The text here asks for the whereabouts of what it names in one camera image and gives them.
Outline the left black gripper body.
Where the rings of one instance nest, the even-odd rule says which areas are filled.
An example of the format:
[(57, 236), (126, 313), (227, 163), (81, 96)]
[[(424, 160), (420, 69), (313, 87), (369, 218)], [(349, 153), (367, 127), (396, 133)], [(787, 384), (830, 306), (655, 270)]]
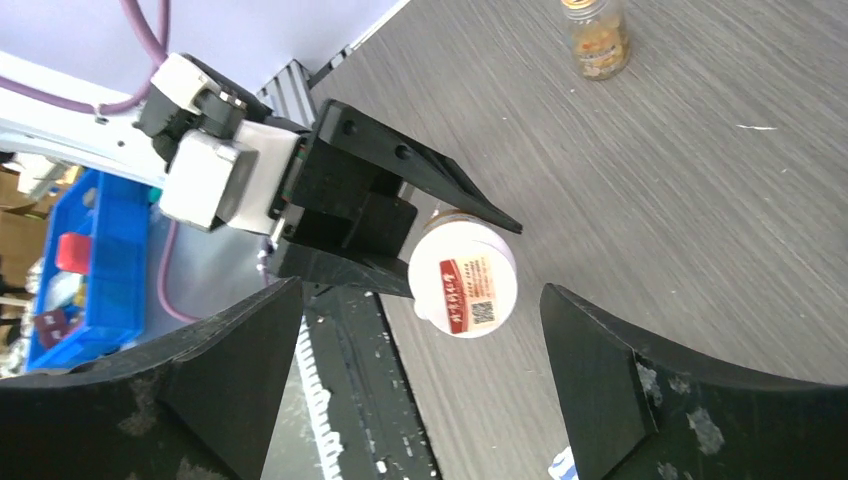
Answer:
[(374, 119), (320, 119), (278, 189), (274, 265), (394, 265), (417, 210), (400, 198), (414, 141)]

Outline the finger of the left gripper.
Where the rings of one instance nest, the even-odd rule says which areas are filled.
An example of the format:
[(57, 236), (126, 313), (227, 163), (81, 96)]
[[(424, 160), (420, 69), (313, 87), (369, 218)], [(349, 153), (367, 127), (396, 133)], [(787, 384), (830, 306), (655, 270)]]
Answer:
[(337, 99), (322, 104), (317, 137), (385, 170), (428, 195), (492, 225), (520, 234), (523, 226), (477, 187), (457, 162)]
[(316, 248), (280, 248), (271, 255), (269, 267), (280, 278), (300, 277), (305, 283), (412, 297), (408, 264), (397, 258)]

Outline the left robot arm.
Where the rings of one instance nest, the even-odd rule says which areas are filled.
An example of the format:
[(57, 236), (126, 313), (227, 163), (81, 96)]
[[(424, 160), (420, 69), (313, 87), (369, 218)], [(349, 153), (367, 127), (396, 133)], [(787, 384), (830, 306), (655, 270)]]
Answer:
[(279, 276), (425, 302), (512, 301), (521, 224), (450, 157), (337, 99), (309, 122), (187, 54), (138, 110), (67, 110), (1, 89), (1, 145), (161, 189), (186, 225), (268, 236)]

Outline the white vitamin pill bottle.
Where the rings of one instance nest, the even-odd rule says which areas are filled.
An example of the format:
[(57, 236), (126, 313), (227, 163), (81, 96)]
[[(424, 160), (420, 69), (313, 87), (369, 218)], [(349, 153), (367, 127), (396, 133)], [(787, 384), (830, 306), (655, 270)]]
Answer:
[(456, 209), (425, 224), (410, 256), (408, 283), (416, 316), (463, 339), (500, 328), (518, 297), (507, 242), (482, 219)]

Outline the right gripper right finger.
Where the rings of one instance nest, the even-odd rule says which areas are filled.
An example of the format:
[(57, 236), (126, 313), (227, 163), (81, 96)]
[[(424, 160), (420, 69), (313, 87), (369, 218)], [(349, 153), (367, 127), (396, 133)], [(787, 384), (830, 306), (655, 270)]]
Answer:
[(539, 304), (583, 479), (843, 479), (847, 389), (735, 365), (555, 285)]

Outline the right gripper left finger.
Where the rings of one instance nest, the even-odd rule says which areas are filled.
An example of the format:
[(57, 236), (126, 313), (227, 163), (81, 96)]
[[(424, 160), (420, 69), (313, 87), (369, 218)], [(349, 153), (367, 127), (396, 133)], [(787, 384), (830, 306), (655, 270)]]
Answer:
[(1, 383), (5, 479), (257, 479), (303, 313), (300, 280), (63, 374)]

